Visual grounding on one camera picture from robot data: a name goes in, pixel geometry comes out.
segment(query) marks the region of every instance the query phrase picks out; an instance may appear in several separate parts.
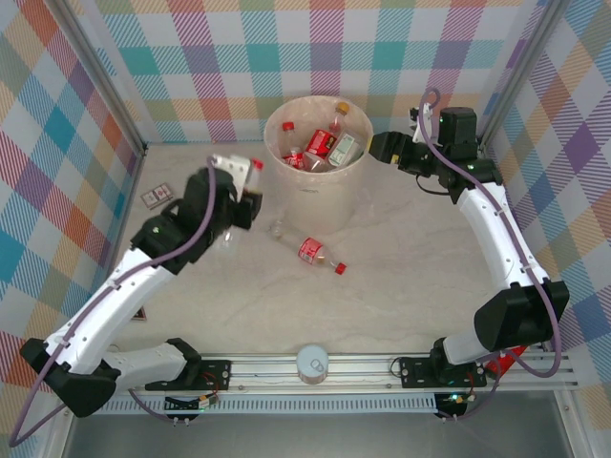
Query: white bucket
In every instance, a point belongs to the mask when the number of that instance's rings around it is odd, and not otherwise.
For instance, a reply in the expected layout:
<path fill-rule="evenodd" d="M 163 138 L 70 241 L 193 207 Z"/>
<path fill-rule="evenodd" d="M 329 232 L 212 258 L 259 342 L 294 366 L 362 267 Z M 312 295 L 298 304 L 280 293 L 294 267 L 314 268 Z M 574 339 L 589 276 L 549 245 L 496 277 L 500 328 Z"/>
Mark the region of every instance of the white bucket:
<path fill-rule="evenodd" d="M 284 163 L 281 151 L 287 151 L 283 122 L 295 123 L 295 134 L 304 147 L 316 129 L 327 130 L 339 102 L 346 102 L 348 129 L 367 140 L 365 153 L 344 169 L 312 174 Z M 340 97 L 311 95 L 286 102 L 267 119 L 263 139 L 279 179 L 279 198 L 284 218 L 307 234 L 330 234 L 342 229 L 357 204 L 369 143 L 373 137 L 371 122 L 360 108 Z"/>

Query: wall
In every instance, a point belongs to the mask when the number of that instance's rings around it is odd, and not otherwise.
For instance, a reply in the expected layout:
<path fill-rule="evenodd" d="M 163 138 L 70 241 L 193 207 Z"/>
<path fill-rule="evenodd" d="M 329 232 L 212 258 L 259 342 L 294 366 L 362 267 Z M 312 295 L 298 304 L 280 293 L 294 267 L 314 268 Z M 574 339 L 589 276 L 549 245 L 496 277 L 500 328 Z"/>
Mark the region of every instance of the wall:
<path fill-rule="evenodd" d="M 137 156 L 43 0 L 0 0 L 0 457 L 34 381 L 17 355 L 104 280 Z M 45 387 L 41 406 L 52 397 Z M 40 418 L 35 409 L 30 418 Z M 33 436 L 12 456 L 34 454 Z"/>
<path fill-rule="evenodd" d="M 611 2 L 574 0 L 492 144 L 537 259 L 566 281 L 563 348 L 611 447 Z"/>
<path fill-rule="evenodd" d="M 260 140 L 307 94 L 350 98 L 376 132 L 405 128 L 428 85 L 482 114 L 545 3 L 71 0 L 144 137 L 165 142 Z"/>

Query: marble floor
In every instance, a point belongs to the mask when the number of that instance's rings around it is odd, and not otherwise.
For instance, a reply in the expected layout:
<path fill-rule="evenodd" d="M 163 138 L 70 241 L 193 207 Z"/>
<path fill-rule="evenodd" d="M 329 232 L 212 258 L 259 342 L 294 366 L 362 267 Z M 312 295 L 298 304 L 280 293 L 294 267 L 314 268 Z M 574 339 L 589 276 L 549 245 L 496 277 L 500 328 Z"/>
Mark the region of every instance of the marble floor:
<path fill-rule="evenodd" d="M 121 250 L 158 212 L 140 195 L 167 182 L 181 196 L 211 154 L 265 160 L 266 151 L 262 143 L 152 146 Z M 367 161 L 354 217 L 320 237 L 348 265 L 343 276 L 306 264 L 266 233 L 280 212 L 267 167 L 254 228 L 188 265 L 146 303 L 148 320 L 130 323 L 116 344 L 126 351 L 182 337 L 206 353 L 296 352 L 309 343 L 329 352 L 413 352 L 465 329 L 495 293 L 468 222 L 449 198 L 429 196 L 414 177 Z"/>

